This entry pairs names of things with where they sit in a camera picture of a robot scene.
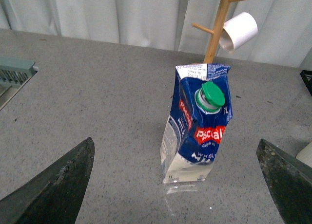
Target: white object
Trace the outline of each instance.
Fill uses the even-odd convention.
[[[312,142],[309,143],[304,149],[302,149],[296,156],[296,158],[312,167]]]
[[[257,33],[256,21],[250,14],[243,12],[224,23],[219,44],[225,51],[232,54]]]

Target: speckled gray surface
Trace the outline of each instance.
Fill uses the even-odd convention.
[[[203,56],[0,30],[0,56],[40,71],[0,112],[0,199],[84,138],[96,144],[77,224],[281,224],[258,160],[265,138],[296,155],[312,141],[312,98],[300,70],[230,65],[234,118],[204,182],[162,183],[160,143],[175,65]]]

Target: white cup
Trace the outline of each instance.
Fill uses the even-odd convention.
[[[219,40],[220,46],[230,54],[258,33],[257,23],[247,12],[226,21]]]

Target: green bottle cap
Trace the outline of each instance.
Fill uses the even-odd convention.
[[[225,97],[216,84],[207,81],[196,93],[196,101],[204,111],[216,112],[225,104]]]

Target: wooden mug tree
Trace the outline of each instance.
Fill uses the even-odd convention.
[[[211,34],[209,45],[208,45],[207,52],[206,52],[205,59],[204,59],[204,63],[213,62],[215,51],[218,47],[218,43],[222,34],[224,22],[226,19],[226,15],[228,14],[230,4],[232,2],[237,2],[237,1],[245,1],[245,0],[221,0],[220,1],[218,12],[214,20],[215,24],[214,24],[213,30],[205,28],[197,23],[192,23],[193,27]]]

